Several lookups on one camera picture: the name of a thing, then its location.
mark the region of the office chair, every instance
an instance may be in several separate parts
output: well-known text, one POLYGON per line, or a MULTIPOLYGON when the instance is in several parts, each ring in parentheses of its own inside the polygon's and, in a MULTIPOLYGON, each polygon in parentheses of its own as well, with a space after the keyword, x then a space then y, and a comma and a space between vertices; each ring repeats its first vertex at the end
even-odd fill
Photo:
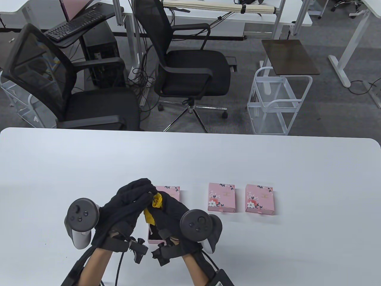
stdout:
POLYGON ((128 88, 72 93, 77 72, 106 65, 123 74, 121 58, 70 62, 40 30, 26 24, 14 43, 3 76, 45 104, 57 117, 57 128, 139 131, 137 98, 128 88))
MULTIPOLYGON (((208 36, 209 24, 188 24, 171 26, 159 0, 134 1, 134 14, 149 36, 159 63, 156 67, 154 91, 161 97, 187 98, 182 102, 187 108, 164 130, 168 131, 186 112, 193 113, 202 123, 197 109, 221 110, 227 118, 227 108, 199 106, 195 100, 204 96, 225 95, 230 87, 230 67, 225 56, 217 51, 204 50, 208 36), (173 32, 178 30, 207 30, 200 50, 174 50, 167 52, 173 32)), ((181 103, 161 101, 161 103, 181 105, 181 103)))
POLYGON ((362 4, 364 4, 361 0, 339 0, 337 1, 337 3, 332 7, 331 11, 332 12, 335 12, 336 11, 336 8, 342 4, 355 4, 355 7, 356 7, 356 13, 351 13, 349 14, 349 17, 354 19, 356 18, 355 15, 359 14, 359 9, 360 9, 360 6, 362 4))

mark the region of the pink box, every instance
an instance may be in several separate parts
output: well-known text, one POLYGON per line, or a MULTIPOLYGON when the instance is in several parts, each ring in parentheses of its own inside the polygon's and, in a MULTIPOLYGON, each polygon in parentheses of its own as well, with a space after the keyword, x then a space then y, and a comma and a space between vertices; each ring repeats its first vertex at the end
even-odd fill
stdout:
POLYGON ((208 210, 215 212, 234 212, 235 186, 209 183, 208 210))
MULTIPOLYGON (((166 192, 171 197, 175 198, 176 200, 180 201, 180 187, 179 186, 155 186, 156 189, 160 192, 166 192)), ((148 229, 148 243, 149 244, 159 244, 165 242, 160 237, 157 228, 155 225, 149 225, 148 229)))
POLYGON ((246 185, 245 190, 246 212, 258 214, 274 214, 274 196, 272 187, 246 185))

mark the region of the computer tower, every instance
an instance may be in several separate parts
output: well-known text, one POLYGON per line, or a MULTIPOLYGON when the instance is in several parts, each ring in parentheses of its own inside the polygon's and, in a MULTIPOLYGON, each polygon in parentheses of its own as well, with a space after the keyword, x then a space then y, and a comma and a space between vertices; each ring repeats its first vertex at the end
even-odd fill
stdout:
MULTIPOLYGON (((86 51, 90 60, 119 57, 117 41, 106 21, 98 24, 83 35, 86 51)), ((124 73, 113 66, 95 67, 90 69, 93 84, 99 88, 112 87, 118 76, 115 86, 125 87, 124 73)))

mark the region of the hand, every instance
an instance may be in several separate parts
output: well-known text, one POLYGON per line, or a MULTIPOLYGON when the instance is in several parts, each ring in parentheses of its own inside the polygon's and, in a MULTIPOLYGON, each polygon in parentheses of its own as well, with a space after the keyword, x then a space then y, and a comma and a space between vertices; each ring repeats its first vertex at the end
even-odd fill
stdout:
POLYGON ((135 228, 140 213, 150 204, 157 193, 155 186, 148 179, 139 179, 121 187, 111 200, 99 209, 99 220, 95 226, 92 245, 102 246, 109 231, 116 228, 127 239, 135 228))
POLYGON ((155 220, 157 229, 167 229, 171 233, 171 241, 175 245, 179 244, 185 254, 200 251, 201 245, 185 238, 180 230, 180 220, 189 209, 166 192, 159 193, 163 198, 162 208, 158 209, 152 205, 147 207, 155 220))

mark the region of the chrome chair base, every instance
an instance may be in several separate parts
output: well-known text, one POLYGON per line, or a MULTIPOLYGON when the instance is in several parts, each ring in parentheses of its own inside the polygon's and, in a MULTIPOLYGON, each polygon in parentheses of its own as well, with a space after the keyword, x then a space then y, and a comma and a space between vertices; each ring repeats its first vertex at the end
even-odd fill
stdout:
MULTIPOLYGON (((165 104, 173 104, 173 105, 183 105, 182 103, 179 102, 172 102, 172 101, 164 101, 164 100, 159 100, 159 103, 165 103, 165 104)), ((204 105, 188 105, 186 109, 178 116, 166 129, 164 129, 163 132, 167 132, 186 112, 188 113, 193 113, 194 116, 196 117, 197 121, 200 123, 202 129, 204 130, 205 133, 208 133, 204 123, 202 123, 201 118, 199 114, 197 113, 197 109, 207 109, 207 110, 219 110, 219 111, 224 111, 222 117, 224 119, 227 118, 227 108, 225 107, 210 107, 210 106, 204 106, 204 105)))

